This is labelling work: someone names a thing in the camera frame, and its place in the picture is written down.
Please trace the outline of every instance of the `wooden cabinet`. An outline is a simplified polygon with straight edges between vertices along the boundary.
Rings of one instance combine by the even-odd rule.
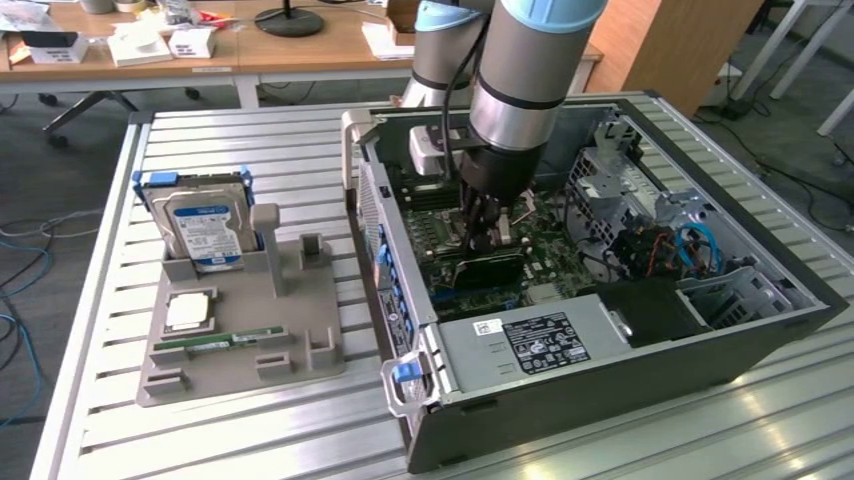
[[[589,92],[655,90],[693,115],[762,0],[609,0]]]

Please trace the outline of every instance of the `barcode sticker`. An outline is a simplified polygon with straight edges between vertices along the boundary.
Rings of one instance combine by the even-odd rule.
[[[494,318],[491,320],[483,320],[482,322],[475,322],[475,333],[478,336],[490,335],[491,333],[498,333],[502,331],[502,319]]]

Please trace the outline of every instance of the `white label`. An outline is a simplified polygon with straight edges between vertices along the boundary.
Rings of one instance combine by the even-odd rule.
[[[192,73],[228,73],[231,67],[196,67],[192,69]]]
[[[254,334],[250,334],[250,335],[232,335],[231,336],[231,340],[235,343],[250,342],[252,340],[258,340],[259,338],[263,338],[263,337],[267,337],[267,336],[270,336],[270,332],[254,333]]]
[[[231,211],[224,205],[175,209],[190,258],[207,270],[228,268],[243,254],[238,234],[228,228]]]
[[[211,343],[206,343],[203,345],[194,345],[191,347],[187,347],[187,351],[188,352],[206,352],[210,350],[223,350],[226,348],[228,348],[231,345],[228,342],[211,342]]]
[[[475,322],[473,325],[475,326],[475,333],[478,334],[478,336],[489,335],[491,333],[499,333],[502,331],[501,318],[483,320],[482,322]]]

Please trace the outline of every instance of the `hard drive label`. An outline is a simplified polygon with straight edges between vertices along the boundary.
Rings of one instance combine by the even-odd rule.
[[[231,211],[226,205],[175,209],[190,258],[203,271],[230,268],[240,259],[238,234],[228,228]]]

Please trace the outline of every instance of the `hard drive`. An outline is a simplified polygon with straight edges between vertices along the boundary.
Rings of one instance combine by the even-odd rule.
[[[252,177],[226,174],[134,174],[135,191],[151,212],[172,260],[191,259],[196,271],[243,267],[243,253],[259,249],[250,224]]]

